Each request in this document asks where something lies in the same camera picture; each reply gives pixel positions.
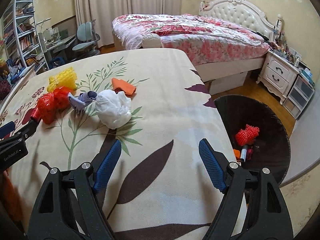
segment black trash bin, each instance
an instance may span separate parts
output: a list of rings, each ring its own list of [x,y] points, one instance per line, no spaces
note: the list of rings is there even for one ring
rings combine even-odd
[[[289,168],[290,143],[276,114],[267,105],[241,95],[223,96],[214,102],[234,149],[241,151],[235,135],[240,129],[245,129],[246,124],[260,128],[252,158],[242,166],[253,171],[266,167],[280,184]]]

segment beige tablecloth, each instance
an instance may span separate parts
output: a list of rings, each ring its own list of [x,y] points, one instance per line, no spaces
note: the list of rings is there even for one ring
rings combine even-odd
[[[120,160],[109,181],[103,211],[119,239],[202,239],[220,205],[216,190],[198,153],[207,138],[216,151],[235,161],[228,135],[210,95],[184,52],[175,49],[121,51],[80,60],[32,78],[12,99],[3,124],[20,129],[38,98],[46,93],[49,76],[74,67],[78,90],[112,88],[116,77],[137,86],[131,121],[108,132],[94,103],[85,114],[57,115],[51,125],[40,123],[26,143],[29,154],[12,166],[10,179],[18,189],[23,224],[28,227],[39,189],[48,169],[61,171],[91,161],[105,140],[122,142]],[[243,202],[236,231],[241,230]]]

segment white storage box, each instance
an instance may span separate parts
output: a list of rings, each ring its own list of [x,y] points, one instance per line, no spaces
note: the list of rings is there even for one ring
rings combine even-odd
[[[244,83],[247,73],[248,72],[245,71],[239,74],[213,80],[209,90],[210,95],[215,95],[236,87],[241,87]]]

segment headboard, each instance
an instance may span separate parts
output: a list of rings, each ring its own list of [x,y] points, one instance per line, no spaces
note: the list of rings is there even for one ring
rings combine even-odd
[[[274,25],[267,21],[266,15],[247,0],[201,0],[200,16],[209,16],[238,24],[251,31],[259,32],[269,39],[272,37]]]

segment yellow foam net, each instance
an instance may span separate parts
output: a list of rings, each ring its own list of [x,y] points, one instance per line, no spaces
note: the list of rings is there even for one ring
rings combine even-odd
[[[71,89],[76,89],[76,80],[77,74],[73,67],[67,68],[64,71],[61,71],[58,75],[49,77],[49,86],[47,91],[49,93],[53,92],[56,88],[59,87],[68,87]]]

